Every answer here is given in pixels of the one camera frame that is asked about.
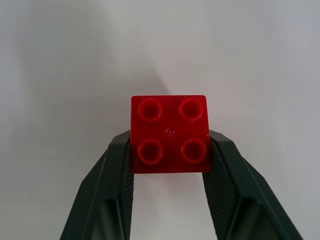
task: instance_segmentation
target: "small hole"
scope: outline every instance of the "small hole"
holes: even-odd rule
[[[195,98],[186,98],[179,107],[180,114],[187,120],[193,122],[201,118],[204,108],[202,103]]]
[[[182,145],[182,156],[190,164],[198,164],[207,154],[205,144],[197,138],[191,138]]]
[[[160,142],[154,139],[142,141],[138,147],[139,159],[147,165],[157,164],[164,154],[164,149]]]
[[[138,106],[138,115],[144,121],[156,122],[161,114],[161,104],[154,98],[144,99]]]

